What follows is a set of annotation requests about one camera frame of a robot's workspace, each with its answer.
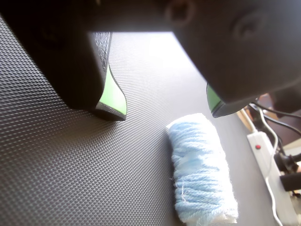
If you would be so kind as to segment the black gripper finger curved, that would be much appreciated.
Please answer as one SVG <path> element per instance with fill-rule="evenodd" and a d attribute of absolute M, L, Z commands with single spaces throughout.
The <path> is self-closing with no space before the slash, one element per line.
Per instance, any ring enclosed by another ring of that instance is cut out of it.
<path fill-rule="evenodd" d="M 168 0 L 164 13 L 207 81 L 215 118 L 301 81 L 298 0 Z"/>

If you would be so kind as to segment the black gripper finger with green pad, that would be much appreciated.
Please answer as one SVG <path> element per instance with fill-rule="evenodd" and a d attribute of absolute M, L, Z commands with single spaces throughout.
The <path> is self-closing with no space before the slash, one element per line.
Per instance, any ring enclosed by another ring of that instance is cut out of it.
<path fill-rule="evenodd" d="M 72 109 L 124 121 L 127 100 L 109 66 L 112 34 L 90 31 L 84 18 L 98 0 L 3 0 L 0 13 Z"/>

